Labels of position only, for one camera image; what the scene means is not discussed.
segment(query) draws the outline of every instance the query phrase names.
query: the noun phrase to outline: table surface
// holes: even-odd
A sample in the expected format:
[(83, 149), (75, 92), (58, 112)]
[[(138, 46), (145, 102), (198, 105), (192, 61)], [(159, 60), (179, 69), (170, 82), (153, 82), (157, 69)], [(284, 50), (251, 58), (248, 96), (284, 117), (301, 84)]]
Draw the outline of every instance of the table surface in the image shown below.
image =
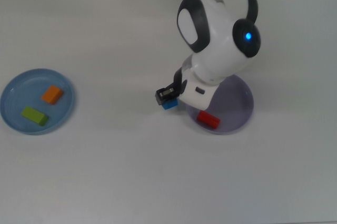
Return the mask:
[(1, 223), (337, 221), (337, 0), (259, 0), (255, 111), (225, 136), (154, 98), (191, 53), (181, 1), (0, 0), (0, 89), (33, 68), (76, 89), (50, 134), (0, 120)]

